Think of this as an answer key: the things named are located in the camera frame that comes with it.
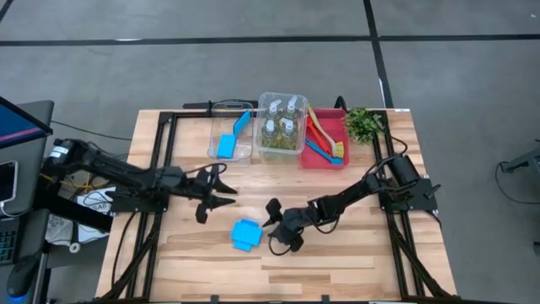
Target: clear plastic bin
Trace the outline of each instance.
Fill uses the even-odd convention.
[[[242,132],[236,137],[236,146],[233,157],[230,159],[219,158],[218,152],[219,140],[221,134],[232,134],[233,126],[240,116],[249,111],[251,120]],[[212,106],[212,131],[210,134],[210,145],[208,148],[208,157],[213,160],[239,163],[249,165],[251,163],[251,154],[253,151],[253,105],[242,101],[223,101],[217,102]]]
[[[297,140],[296,149],[275,149],[268,148],[262,145],[262,128],[265,126],[267,115],[270,109],[270,105],[276,101],[281,102],[277,105],[278,116],[283,117],[287,111],[289,101],[296,96],[294,121],[297,126]],[[254,126],[253,145],[261,157],[261,161],[264,163],[289,163],[298,160],[298,155],[302,153],[305,145],[305,122],[307,118],[307,99],[302,95],[291,95],[283,93],[263,93],[259,98],[259,111],[256,114],[256,121]],[[281,134],[278,135],[278,140],[281,140]]]

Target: red plastic tray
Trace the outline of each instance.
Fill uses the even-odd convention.
[[[345,156],[343,157],[343,165],[335,166],[330,164],[330,162],[322,157],[322,155],[316,153],[310,146],[306,145],[304,151],[300,154],[300,164],[305,169],[333,169],[340,170],[348,165],[348,136],[347,131],[345,131],[345,111],[342,109],[313,109],[317,120],[321,124],[322,129],[330,135],[330,137],[336,142],[342,142],[343,148],[345,149]],[[310,141],[317,144],[315,136],[309,128],[305,131],[305,137]]]

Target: green plant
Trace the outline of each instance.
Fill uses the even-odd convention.
[[[365,108],[351,110],[345,116],[348,136],[356,143],[370,144],[375,134],[382,133],[381,116]]]

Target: wooden tabletop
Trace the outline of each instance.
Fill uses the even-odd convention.
[[[129,163],[149,166],[158,116],[155,110],[139,112]],[[408,155],[424,174],[411,112],[388,110],[388,119],[392,135],[407,142]],[[180,119],[172,165],[190,170],[208,164],[210,128],[209,118]],[[165,151],[167,133],[165,129],[161,151]],[[275,257],[268,251],[266,234],[272,227],[265,229],[261,245],[251,252],[234,249],[231,244],[233,224],[243,217],[265,222],[268,215],[264,207],[271,198],[278,198],[284,209],[305,207],[308,199],[339,193],[357,182],[375,162],[373,147],[352,142],[349,147],[350,164],[341,171],[305,170],[296,164],[265,165],[255,151],[250,166],[229,166],[221,175],[239,194],[235,204],[211,212],[206,225],[195,221],[197,201],[171,198],[159,235],[150,300],[209,301],[211,295],[219,295],[223,301],[319,301],[325,294],[336,301],[399,299],[386,217],[376,196],[347,208],[331,235],[305,229],[305,244],[295,253]],[[395,148],[399,151],[402,147],[395,143]],[[114,219],[96,296],[111,288],[112,265],[128,216]],[[418,257],[444,289],[455,293],[439,225],[425,212],[409,212],[409,216]],[[138,215],[127,230],[116,279],[132,258],[137,228]],[[274,246],[276,251],[284,249],[277,242]],[[403,260],[409,293],[413,294],[410,266],[406,258]],[[139,296],[145,269],[144,262],[136,289]]]

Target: gray carpet floor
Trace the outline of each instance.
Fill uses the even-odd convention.
[[[379,35],[539,34],[540,2],[372,0]],[[358,0],[15,0],[0,41],[368,35]],[[395,107],[413,112],[437,194],[452,273],[470,299],[537,303],[540,206],[512,203],[494,182],[498,162],[540,138],[540,41],[381,43]],[[53,118],[129,137],[140,109],[295,92],[316,106],[382,107],[369,41],[161,46],[0,46],[0,95],[50,99]],[[128,144],[55,127],[55,137]],[[538,200],[527,170],[501,176],[516,198]],[[55,248],[50,297],[94,295],[105,241],[78,255]]]

